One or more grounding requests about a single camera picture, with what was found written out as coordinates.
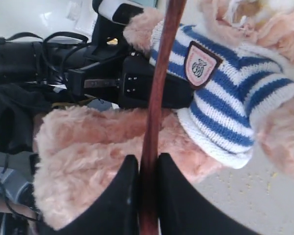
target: floor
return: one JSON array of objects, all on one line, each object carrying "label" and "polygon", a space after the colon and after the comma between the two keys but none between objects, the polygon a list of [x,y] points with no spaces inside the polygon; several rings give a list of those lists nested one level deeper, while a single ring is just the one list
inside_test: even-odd
[{"label": "floor", "polygon": [[[164,11],[165,0],[158,8]],[[182,22],[196,24],[196,1],[187,1]],[[294,78],[294,70],[289,71]],[[279,174],[257,146],[252,161],[241,170],[225,170],[196,188],[210,202],[262,235],[294,235],[294,180]]]}]

